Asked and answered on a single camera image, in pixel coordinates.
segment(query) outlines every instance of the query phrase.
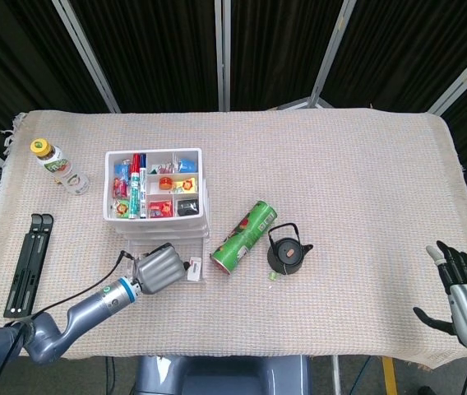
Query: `yellow pole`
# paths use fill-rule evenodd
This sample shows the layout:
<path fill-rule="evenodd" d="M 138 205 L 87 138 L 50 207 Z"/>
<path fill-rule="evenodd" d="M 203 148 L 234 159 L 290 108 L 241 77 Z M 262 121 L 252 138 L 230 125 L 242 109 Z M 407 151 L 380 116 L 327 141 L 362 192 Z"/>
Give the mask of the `yellow pole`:
<path fill-rule="evenodd" d="M 396 389 L 395 366 L 392 362 L 392 358 L 383 356 L 381 362 L 383 363 L 383 376 L 385 378 L 385 390 L 387 395 L 398 395 L 398 390 Z"/>

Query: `teapot handle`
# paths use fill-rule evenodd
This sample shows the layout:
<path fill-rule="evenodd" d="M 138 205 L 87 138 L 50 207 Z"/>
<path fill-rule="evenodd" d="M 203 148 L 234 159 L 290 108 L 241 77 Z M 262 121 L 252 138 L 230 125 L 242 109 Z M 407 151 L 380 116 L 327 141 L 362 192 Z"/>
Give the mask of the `teapot handle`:
<path fill-rule="evenodd" d="M 283 225 L 275 226 L 272 229 L 268 230 L 268 238 L 270 239 L 270 245 L 272 246 L 272 252 L 274 253 L 274 255 L 277 255 L 277 251 L 275 251 L 275 243 L 274 243 L 274 240 L 272 239 L 272 236 L 270 236 L 270 233 L 273 232 L 274 230 L 282 228 L 284 226 L 292 226 L 294 228 L 294 231 L 296 232 L 296 236 L 298 238 L 298 243 L 299 243 L 299 245 L 301 245 L 301 240 L 299 239 L 299 229 L 298 229 L 298 226 L 296 224 L 294 224 L 293 222 L 288 222 L 288 223 L 283 224 Z"/>

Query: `pringles can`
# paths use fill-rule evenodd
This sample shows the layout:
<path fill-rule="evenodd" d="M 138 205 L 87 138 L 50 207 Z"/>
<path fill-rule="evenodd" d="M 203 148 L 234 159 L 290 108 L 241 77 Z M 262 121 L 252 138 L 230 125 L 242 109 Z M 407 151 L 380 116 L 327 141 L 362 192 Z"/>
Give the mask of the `pringles can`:
<path fill-rule="evenodd" d="M 211 254 L 211 260 L 224 272 L 230 274 L 241 258 L 265 234 L 275 218 L 277 218 L 275 210 L 260 200 L 232 230 L 223 244 Z"/>

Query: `small white box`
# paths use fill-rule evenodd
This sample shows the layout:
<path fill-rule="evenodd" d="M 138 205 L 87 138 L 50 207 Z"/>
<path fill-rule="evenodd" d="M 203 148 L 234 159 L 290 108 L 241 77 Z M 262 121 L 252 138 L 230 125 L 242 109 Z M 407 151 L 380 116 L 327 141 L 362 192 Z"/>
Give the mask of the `small white box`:
<path fill-rule="evenodd" d="M 146 205 L 150 202 L 171 201 L 173 203 L 173 217 L 167 218 L 115 218 L 112 213 L 114 166 L 125 159 L 131 160 L 133 154 L 146 154 L 147 171 L 152 171 L 153 165 L 173 163 L 180 159 L 192 160 L 196 165 L 195 173 L 148 174 L 146 176 Z M 110 151 L 105 155 L 105 182 L 104 182 L 104 219 L 115 228 L 116 232 L 125 239 L 143 238 L 156 239 L 162 237 L 169 240 L 183 239 L 185 237 L 206 237 L 209 234 L 208 196 L 206 181 L 202 164 L 200 148 L 180 148 L 173 150 L 137 150 L 137 151 Z M 170 177 L 173 181 L 182 181 L 188 178 L 197 180 L 196 193 L 172 193 L 158 188 L 161 177 Z M 178 216 L 177 202 L 185 199 L 197 199 L 199 213 L 193 216 Z"/>

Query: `beige tablecloth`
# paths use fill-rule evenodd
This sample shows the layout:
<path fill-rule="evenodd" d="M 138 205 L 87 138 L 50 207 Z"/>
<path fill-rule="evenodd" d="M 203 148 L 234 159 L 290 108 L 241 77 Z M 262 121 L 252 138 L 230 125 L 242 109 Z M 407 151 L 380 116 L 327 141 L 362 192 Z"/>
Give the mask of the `beige tablecloth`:
<path fill-rule="evenodd" d="M 29 151 L 59 145 L 90 177 L 67 194 Z M 177 284 L 80 338 L 65 355 L 369 354 L 431 367 L 467 356 L 414 316 L 450 310 L 426 244 L 467 251 L 467 189 L 445 123 L 430 114 L 302 109 L 228 114 L 29 113 L 0 185 L 0 325 L 30 214 L 54 216 L 35 309 L 100 279 L 123 239 L 102 219 L 104 154 L 200 147 L 216 247 L 258 199 L 314 244 L 296 274 L 269 280 L 262 239 L 226 276 L 205 258 L 206 283 Z M 111 281 L 124 274 L 121 267 Z M 51 310 L 61 329 L 74 302 Z"/>

